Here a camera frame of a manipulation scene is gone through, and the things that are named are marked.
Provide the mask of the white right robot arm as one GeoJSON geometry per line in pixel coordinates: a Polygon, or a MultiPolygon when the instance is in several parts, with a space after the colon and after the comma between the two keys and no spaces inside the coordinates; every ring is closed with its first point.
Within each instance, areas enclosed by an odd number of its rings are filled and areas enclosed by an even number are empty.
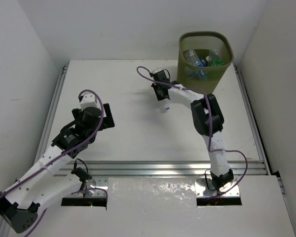
{"type": "Polygon", "coordinates": [[[152,88],[158,101],[170,101],[191,110],[195,130],[202,136],[210,158],[212,185],[217,192],[230,183],[234,176],[227,161],[222,129],[224,117],[213,94],[203,95],[185,88],[176,81],[170,82],[167,70],[154,70],[152,88]]]}

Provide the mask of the clear bottle blue label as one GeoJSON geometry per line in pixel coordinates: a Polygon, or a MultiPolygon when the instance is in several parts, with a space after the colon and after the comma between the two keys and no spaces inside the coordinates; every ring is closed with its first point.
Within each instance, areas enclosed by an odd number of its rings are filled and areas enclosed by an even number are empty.
{"type": "Polygon", "coordinates": [[[200,58],[195,50],[187,50],[184,53],[184,58],[187,63],[195,67],[207,67],[208,63],[200,58]]]}

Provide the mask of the green plastic bottle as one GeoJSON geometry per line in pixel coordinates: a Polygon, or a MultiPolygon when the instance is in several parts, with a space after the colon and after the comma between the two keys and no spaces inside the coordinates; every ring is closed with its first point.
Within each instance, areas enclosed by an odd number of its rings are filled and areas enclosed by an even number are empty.
{"type": "Polygon", "coordinates": [[[221,58],[221,54],[218,50],[210,50],[208,56],[208,66],[220,67],[223,66],[224,62],[221,58]]]}

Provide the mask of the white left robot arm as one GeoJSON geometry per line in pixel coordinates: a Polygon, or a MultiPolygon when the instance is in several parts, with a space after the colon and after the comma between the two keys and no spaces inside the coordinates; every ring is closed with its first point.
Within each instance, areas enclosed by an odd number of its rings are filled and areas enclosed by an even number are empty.
{"type": "Polygon", "coordinates": [[[81,194],[92,205],[95,191],[107,192],[96,185],[87,169],[76,164],[63,179],[44,183],[66,164],[76,162],[98,131],[115,126],[108,103],[81,105],[72,114],[74,120],[60,130],[41,158],[12,186],[0,191],[0,216],[17,234],[28,236],[47,208],[70,194],[81,194]]]}

